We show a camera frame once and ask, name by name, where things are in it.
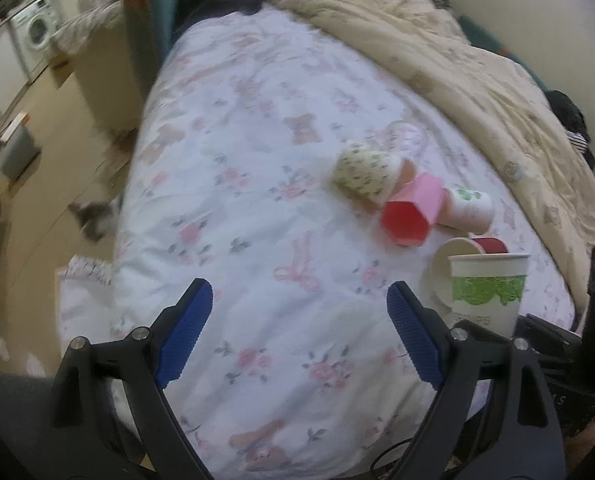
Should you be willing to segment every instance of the white paper cup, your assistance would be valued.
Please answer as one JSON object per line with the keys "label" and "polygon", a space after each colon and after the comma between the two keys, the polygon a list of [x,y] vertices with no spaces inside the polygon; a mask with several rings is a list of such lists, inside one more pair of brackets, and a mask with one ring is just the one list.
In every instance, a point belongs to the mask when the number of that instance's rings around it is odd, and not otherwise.
{"label": "white paper cup", "polygon": [[453,277],[449,256],[458,254],[484,254],[484,249],[469,238],[451,238],[437,248],[431,260],[429,277],[435,296],[449,308],[453,302]]}
{"label": "white paper cup", "polygon": [[493,222],[493,201],[483,191],[447,188],[437,223],[460,231],[482,235]]}
{"label": "white paper cup", "polygon": [[468,319],[501,336],[515,330],[529,268],[528,254],[449,256],[454,320]]}
{"label": "white paper cup", "polygon": [[393,194],[402,166],[400,156],[372,150],[360,142],[348,142],[335,164],[333,181],[382,206]]}

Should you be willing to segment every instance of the green and white paper cup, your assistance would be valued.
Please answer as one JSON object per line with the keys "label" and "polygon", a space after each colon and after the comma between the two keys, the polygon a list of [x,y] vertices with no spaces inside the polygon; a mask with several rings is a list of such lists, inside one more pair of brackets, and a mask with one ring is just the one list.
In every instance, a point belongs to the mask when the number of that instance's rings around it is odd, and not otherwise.
{"label": "green and white paper cup", "polygon": [[511,337],[529,268],[528,254],[449,256],[455,322],[468,319]]}

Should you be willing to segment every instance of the pink bow print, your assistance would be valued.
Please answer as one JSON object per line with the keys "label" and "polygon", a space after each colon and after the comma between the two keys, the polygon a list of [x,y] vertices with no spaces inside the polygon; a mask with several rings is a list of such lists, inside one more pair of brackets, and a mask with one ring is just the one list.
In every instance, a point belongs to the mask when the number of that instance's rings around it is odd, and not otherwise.
{"label": "pink bow print", "polygon": [[320,280],[308,274],[308,266],[312,260],[309,248],[312,235],[313,232],[306,232],[304,244],[300,240],[293,240],[291,242],[294,253],[293,262],[288,267],[277,267],[273,270],[273,276],[276,280],[279,282],[285,282],[287,280],[298,282],[299,286],[307,292],[315,292],[320,288]]}

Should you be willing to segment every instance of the paper cup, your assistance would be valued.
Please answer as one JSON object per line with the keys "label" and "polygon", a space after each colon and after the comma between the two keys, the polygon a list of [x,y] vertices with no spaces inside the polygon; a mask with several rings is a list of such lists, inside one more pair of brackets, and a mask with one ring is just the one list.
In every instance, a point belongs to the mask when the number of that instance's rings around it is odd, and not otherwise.
{"label": "paper cup", "polygon": [[435,296],[450,308],[453,301],[453,284],[449,256],[458,254],[484,254],[484,249],[469,238],[453,238],[440,245],[431,260],[429,277]]}
{"label": "paper cup", "polygon": [[380,206],[389,199],[402,173],[402,158],[348,142],[333,170],[333,181]]}
{"label": "paper cup", "polygon": [[484,252],[487,254],[500,254],[509,252],[506,244],[501,241],[500,238],[471,238],[471,240],[484,249]]}
{"label": "paper cup", "polygon": [[455,322],[468,319],[511,337],[524,294],[529,255],[467,254],[449,256],[449,261]]}
{"label": "paper cup", "polygon": [[493,221],[493,201],[482,191],[446,189],[445,203],[437,223],[482,235]]}
{"label": "paper cup", "polygon": [[398,245],[421,246],[442,207],[442,179],[422,173],[386,203],[380,223]]}

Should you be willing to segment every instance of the red cup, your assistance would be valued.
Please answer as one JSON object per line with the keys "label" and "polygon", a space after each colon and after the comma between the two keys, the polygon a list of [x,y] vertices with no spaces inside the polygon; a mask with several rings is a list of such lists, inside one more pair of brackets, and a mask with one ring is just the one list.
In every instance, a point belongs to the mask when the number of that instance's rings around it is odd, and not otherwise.
{"label": "red cup", "polygon": [[380,222],[398,245],[421,246],[444,202],[444,182],[422,173],[389,200]]}
{"label": "red cup", "polygon": [[509,249],[506,244],[500,240],[500,238],[484,237],[484,238],[471,238],[476,244],[478,244],[484,252],[487,254],[508,254]]}

